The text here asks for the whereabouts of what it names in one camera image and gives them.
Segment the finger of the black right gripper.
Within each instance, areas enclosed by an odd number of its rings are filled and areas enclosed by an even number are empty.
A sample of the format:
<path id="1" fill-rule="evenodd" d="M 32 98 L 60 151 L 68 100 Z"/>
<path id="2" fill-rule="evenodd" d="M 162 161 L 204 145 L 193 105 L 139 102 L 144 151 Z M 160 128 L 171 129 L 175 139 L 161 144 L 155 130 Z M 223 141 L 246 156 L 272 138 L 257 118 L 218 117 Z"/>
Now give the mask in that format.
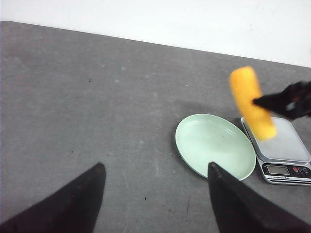
<path id="1" fill-rule="evenodd" d="M 208 186 L 222 233 L 309 233 L 310 224 L 259 195 L 215 162 L 208 165 Z"/>

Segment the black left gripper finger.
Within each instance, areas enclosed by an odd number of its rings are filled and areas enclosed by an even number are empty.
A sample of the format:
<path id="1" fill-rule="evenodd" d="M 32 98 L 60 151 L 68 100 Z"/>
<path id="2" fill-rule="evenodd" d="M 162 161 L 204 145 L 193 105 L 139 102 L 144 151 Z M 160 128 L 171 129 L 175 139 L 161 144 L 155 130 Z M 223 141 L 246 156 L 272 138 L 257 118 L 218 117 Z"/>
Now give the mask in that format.
<path id="1" fill-rule="evenodd" d="M 102 206 L 105 166 L 97 163 L 67 185 L 0 225 L 2 233 L 91 233 Z"/>

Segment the black right claw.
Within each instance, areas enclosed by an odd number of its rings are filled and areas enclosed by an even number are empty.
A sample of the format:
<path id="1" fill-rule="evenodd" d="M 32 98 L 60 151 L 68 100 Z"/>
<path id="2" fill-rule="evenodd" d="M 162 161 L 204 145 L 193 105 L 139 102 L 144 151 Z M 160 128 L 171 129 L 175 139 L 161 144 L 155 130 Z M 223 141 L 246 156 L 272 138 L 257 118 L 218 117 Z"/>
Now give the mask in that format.
<path id="1" fill-rule="evenodd" d="M 311 115 L 311 82 L 290 84 L 283 91 L 253 99 L 253 104 L 294 120 Z"/>

